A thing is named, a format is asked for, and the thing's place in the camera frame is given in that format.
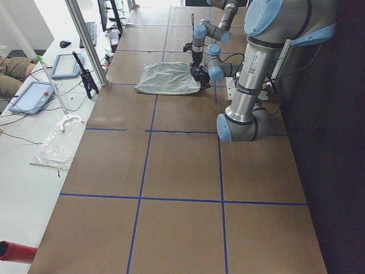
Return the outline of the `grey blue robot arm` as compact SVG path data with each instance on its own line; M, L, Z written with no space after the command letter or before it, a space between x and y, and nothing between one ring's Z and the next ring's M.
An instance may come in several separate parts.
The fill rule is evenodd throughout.
M331 39L336 26L337 1L252 1L244 20L247 46L242 65L220 59L220 46L204 49L206 37L222 43L230 39L230 26L238 11L237 1L208 1L223 10L221 22L214 26L203 19L193 31L191 68L200 79L202 67L209 78L240 76L230 106L217 117L217 133L225 142L252 142L261 139L269 127L269 115L258 101L275 53L291 40L291 45L309 46Z
M203 58L205 38L213 38L222 43L228 43L230 39L230 28L233 19L238 11L237 1L207 0L207 4L221 9L224 13L218 26L213 25L210 20L202 19L193 29L192 42L190 51L192 53L192 62L190 65L195 69L200 66Z

